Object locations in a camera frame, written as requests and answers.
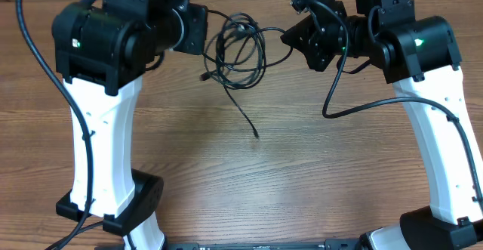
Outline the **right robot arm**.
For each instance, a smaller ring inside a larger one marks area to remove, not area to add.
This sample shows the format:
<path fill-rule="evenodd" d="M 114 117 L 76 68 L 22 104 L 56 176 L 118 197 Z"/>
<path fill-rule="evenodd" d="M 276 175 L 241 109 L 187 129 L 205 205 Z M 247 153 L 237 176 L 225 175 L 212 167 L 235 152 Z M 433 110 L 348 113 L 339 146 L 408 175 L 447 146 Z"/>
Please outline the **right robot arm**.
<path fill-rule="evenodd" d="M 345 249 L 462 249 L 482 240 L 482 157 L 463 93 L 461 55 L 451 25 L 422 20 L 414 0 L 291 0 L 306 17 L 281 36 L 310 69 L 348 58 L 383 71 L 408 114 L 429 183 L 429 204 L 397 224 L 339 243 Z"/>

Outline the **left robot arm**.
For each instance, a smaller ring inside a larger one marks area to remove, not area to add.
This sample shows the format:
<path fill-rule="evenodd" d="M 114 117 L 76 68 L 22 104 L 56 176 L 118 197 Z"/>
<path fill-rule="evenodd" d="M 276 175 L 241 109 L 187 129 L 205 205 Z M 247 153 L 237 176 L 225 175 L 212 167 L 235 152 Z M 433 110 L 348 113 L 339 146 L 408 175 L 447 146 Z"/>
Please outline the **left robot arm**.
<path fill-rule="evenodd" d="M 126 249 L 166 247 L 155 216 L 163 180 L 131 166 L 134 111 L 166 51 L 203 52 L 207 15 L 190 0 L 79 0 L 55 17 L 56 70 L 75 102 L 74 181 L 58 215 L 98 216 Z"/>

